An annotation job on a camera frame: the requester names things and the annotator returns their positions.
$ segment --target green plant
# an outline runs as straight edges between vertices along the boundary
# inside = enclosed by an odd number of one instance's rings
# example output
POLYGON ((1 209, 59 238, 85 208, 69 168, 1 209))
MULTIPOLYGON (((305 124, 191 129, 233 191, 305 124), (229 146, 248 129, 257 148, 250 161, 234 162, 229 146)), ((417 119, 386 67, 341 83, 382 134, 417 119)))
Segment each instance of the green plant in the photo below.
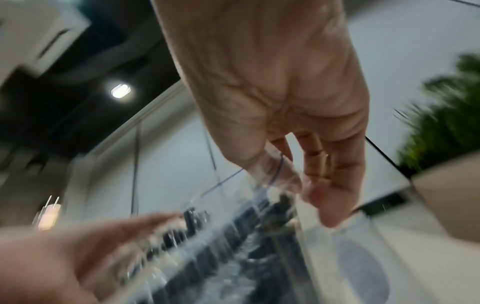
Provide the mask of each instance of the green plant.
POLYGON ((412 129, 399 151, 400 167, 413 173, 480 148, 480 56, 460 56, 455 75, 423 87, 437 103, 397 111, 412 129))

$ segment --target black ceiling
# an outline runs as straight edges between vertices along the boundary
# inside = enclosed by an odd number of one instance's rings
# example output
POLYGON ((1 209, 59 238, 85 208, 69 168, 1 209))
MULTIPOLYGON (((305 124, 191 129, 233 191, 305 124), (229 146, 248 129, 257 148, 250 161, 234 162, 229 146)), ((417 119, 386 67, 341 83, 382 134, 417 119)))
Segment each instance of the black ceiling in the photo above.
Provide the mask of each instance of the black ceiling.
POLYGON ((91 26, 41 77, 17 69, 0 88, 0 141, 47 154, 87 153, 178 81, 149 0, 83 0, 91 26), (109 92, 133 90, 129 102, 109 92))

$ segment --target hand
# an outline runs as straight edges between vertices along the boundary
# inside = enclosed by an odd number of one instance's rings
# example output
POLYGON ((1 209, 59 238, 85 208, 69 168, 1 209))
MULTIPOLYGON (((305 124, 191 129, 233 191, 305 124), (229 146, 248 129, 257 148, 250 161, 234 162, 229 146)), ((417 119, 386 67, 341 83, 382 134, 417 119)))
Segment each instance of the hand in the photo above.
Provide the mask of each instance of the hand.
POLYGON ((71 231, 0 240, 0 302, 98 304, 80 284, 121 244, 150 233, 176 214, 112 221, 71 231))
POLYGON ((304 196, 326 226, 359 199, 369 94, 341 0, 156 0, 175 64, 225 158, 271 162, 267 141, 304 151, 304 196), (330 179, 322 177, 324 154, 330 179))

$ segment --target light fixture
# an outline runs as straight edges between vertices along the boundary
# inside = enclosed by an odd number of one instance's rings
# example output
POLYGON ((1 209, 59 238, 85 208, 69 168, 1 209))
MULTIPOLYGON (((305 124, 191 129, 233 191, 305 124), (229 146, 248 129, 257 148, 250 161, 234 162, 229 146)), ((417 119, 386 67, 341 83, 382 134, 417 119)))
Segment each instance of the light fixture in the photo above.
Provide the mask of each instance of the light fixture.
POLYGON ((111 95, 117 99, 123 98, 128 95, 132 89, 126 84, 119 84, 111 90, 111 95))

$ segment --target ceiling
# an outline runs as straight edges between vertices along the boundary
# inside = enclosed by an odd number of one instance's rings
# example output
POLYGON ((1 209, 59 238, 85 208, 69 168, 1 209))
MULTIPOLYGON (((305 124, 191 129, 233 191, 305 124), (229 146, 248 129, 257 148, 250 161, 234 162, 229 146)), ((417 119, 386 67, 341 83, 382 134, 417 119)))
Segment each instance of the ceiling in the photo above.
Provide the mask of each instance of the ceiling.
POLYGON ((1 142, 88 153, 180 79, 149 0, 72 3, 90 26, 41 76, 19 66, 0 84, 1 142), (111 96, 119 83, 131 86, 128 99, 111 96))

